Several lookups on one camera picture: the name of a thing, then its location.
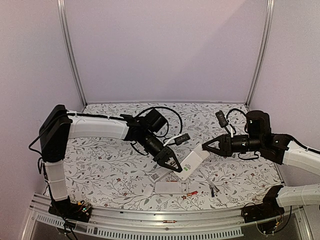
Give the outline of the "long white remote control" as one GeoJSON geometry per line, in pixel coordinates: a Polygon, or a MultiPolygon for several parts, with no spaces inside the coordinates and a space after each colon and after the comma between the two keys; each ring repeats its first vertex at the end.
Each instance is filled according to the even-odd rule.
{"type": "Polygon", "coordinates": [[[158,171],[149,176],[151,182],[156,183],[166,177],[170,171],[158,171]]]}

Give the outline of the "white remote with buttons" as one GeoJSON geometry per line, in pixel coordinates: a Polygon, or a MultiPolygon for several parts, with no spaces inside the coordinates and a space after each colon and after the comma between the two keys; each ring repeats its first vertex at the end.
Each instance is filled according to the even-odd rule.
{"type": "Polygon", "coordinates": [[[181,180],[185,181],[191,174],[210,156],[210,152],[203,150],[202,144],[199,143],[180,163],[181,172],[175,173],[181,180]]]}

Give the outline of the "white battery cover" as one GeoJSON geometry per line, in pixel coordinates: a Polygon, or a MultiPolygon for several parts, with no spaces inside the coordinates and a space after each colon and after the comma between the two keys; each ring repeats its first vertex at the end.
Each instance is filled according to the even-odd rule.
{"type": "Polygon", "coordinates": [[[154,188],[153,188],[152,186],[147,185],[147,186],[145,187],[145,189],[143,190],[143,193],[142,193],[142,194],[143,194],[145,197],[149,198],[149,197],[152,195],[153,190],[154,190],[154,188]]]}

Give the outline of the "purple AA battery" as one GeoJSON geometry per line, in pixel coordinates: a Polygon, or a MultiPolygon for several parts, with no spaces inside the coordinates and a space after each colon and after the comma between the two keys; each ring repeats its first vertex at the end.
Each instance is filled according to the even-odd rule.
{"type": "Polygon", "coordinates": [[[210,188],[210,193],[211,193],[211,197],[214,198],[215,197],[215,190],[213,187],[210,188]]]}

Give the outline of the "red gold AA battery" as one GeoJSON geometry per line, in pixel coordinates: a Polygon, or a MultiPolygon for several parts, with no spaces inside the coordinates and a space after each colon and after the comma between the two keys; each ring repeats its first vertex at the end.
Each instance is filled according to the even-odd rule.
{"type": "Polygon", "coordinates": [[[175,224],[177,221],[176,220],[164,220],[162,223],[163,224],[175,224]]]}

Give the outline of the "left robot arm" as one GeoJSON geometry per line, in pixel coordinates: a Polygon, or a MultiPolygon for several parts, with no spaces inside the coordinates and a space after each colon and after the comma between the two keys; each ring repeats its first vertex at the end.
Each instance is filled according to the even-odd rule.
{"type": "Polygon", "coordinates": [[[169,124],[159,110],[160,107],[155,106],[135,116],[121,114],[114,117],[68,111],[62,104],[54,107],[28,149],[40,155],[51,200],[63,217],[70,217],[75,211],[67,192],[63,167],[70,139],[107,138],[136,142],[159,166],[177,173],[182,171],[174,151],[156,135],[169,124]]]}

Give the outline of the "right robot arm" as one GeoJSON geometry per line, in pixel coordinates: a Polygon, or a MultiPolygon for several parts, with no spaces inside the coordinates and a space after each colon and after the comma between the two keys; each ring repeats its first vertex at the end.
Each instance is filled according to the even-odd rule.
{"type": "MultiPolygon", "coordinates": [[[[246,134],[222,134],[202,144],[205,151],[230,157],[234,153],[259,152],[260,157],[278,165],[293,166],[315,175],[320,174],[320,152],[300,143],[292,135],[272,133],[270,116],[261,110],[246,113],[246,134]]],[[[275,185],[259,206],[262,218],[269,218],[278,208],[319,205],[320,185],[275,185]]]]}

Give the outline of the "floral table mat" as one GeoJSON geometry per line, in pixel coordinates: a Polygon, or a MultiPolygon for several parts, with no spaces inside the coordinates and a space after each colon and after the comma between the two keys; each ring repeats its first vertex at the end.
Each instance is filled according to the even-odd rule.
{"type": "MultiPolygon", "coordinates": [[[[182,161],[197,144],[211,140],[225,131],[215,113],[223,111],[239,134],[244,133],[246,108],[242,104],[160,103],[159,111],[169,124],[159,134],[172,137],[187,133],[190,140],[173,150],[182,161]]],[[[109,138],[76,138],[68,142],[64,171],[66,188],[73,201],[87,201],[94,206],[144,211],[199,211],[232,208],[259,203],[267,191],[281,184],[274,163],[252,154],[220,157],[211,154],[186,180],[188,192],[197,194],[158,194],[149,176],[161,168],[143,148],[132,148],[127,141],[109,138]],[[205,174],[220,190],[211,197],[205,174]],[[143,195],[152,186],[150,197],[143,195]]]]}

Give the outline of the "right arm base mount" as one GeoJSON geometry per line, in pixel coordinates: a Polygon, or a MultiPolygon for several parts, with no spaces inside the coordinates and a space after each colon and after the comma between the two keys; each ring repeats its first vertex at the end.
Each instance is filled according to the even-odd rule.
{"type": "Polygon", "coordinates": [[[257,229],[264,235],[275,234],[282,223],[285,213],[285,209],[280,207],[276,200],[279,191],[283,187],[283,185],[271,187],[262,199],[262,203],[247,203],[241,209],[241,216],[244,222],[251,223],[273,218],[271,221],[259,223],[257,229]]]}

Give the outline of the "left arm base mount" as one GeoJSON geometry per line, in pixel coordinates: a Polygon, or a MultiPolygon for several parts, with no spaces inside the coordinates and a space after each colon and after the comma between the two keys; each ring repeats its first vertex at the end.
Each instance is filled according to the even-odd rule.
{"type": "Polygon", "coordinates": [[[48,212],[63,219],[88,223],[91,218],[92,205],[83,200],[74,203],[68,197],[60,201],[52,200],[48,212]]]}

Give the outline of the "aluminium front rail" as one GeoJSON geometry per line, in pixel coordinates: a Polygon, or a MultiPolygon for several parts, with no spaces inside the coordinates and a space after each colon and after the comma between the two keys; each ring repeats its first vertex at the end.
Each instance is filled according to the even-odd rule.
{"type": "Polygon", "coordinates": [[[49,213],[51,200],[34,194],[27,209],[22,240],[317,240],[307,208],[286,207],[276,233],[262,234],[245,223],[242,206],[206,210],[131,210],[93,207],[89,222],[63,220],[49,213]],[[176,223],[163,223],[175,220],[176,223]]]}

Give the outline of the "right aluminium frame post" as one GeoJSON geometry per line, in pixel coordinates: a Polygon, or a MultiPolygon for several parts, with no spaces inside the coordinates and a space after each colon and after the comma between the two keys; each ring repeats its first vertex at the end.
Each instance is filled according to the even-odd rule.
{"type": "Polygon", "coordinates": [[[256,60],[256,64],[253,71],[253,76],[251,80],[251,84],[249,87],[248,95],[246,97],[245,105],[249,109],[252,105],[255,91],[258,86],[261,70],[264,63],[264,58],[266,55],[267,47],[268,47],[268,40],[270,37],[270,31],[272,27],[273,21],[273,13],[274,13],[275,1],[274,0],[267,0],[266,1],[266,12],[265,12],[265,19],[262,31],[262,38],[260,42],[260,47],[258,51],[258,56],[256,60]]]}

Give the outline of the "aluminium frame post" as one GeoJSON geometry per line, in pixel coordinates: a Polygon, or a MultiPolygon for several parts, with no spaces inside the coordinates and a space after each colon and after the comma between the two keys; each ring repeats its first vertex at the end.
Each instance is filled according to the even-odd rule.
{"type": "Polygon", "coordinates": [[[85,108],[88,105],[83,84],[81,82],[73,46],[72,46],[72,40],[71,40],[71,34],[68,26],[68,19],[67,19],[67,10],[66,10],[66,4],[64,0],[57,0],[57,10],[58,10],[58,16],[59,21],[61,25],[61,31],[62,31],[62,37],[64,40],[64,45],[66,49],[66,54],[68,58],[68,62],[70,65],[71,74],[74,80],[75,88],[77,91],[77,94],[79,96],[80,102],[82,106],[85,108]]]}
{"type": "Polygon", "coordinates": [[[258,56],[256,60],[256,64],[253,71],[253,76],[251,80],[251,84],[249,87],[248,95],[246,97],[245,105],[249,109],[252,105],[255,91],[258,86],[261,70],[264,63],[264,58],[266,55],[267,47],[268,47],[268,40],[270,37],[270,31],[272,27],[273,21],[273,13],[274,13],[275,1],[274,0],[267,0],[266,1],[266,12],[265,12],[265,19],[262,31],[262,38],[260,42],[260,47],[258,51],[258,56]]]}

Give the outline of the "left aluminium frame post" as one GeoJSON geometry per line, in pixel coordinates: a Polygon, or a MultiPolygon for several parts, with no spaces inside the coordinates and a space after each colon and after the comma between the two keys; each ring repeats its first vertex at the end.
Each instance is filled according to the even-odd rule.
{"type": "Polygon", "coordinates": [[[67,19],[67,10],[66,10],[66,4],[64,0],[57,0],[57,10],[58,10],[58,16],[59,21],[61,25],[61,31],[62,31],[62,37],[64,40],[64,45],[66,49],[66,54],[68,58],[68,62],[70,65],[71,74],[74,80],[75,88],[77,91],[77,94],[79,96],[80,102],[82,106],[85,108],[88,105],[83,84],[81,82],[73,46],[72,46],[72,40],[71,40],[71,34],[68,26],[68,19],[67,19]]]}

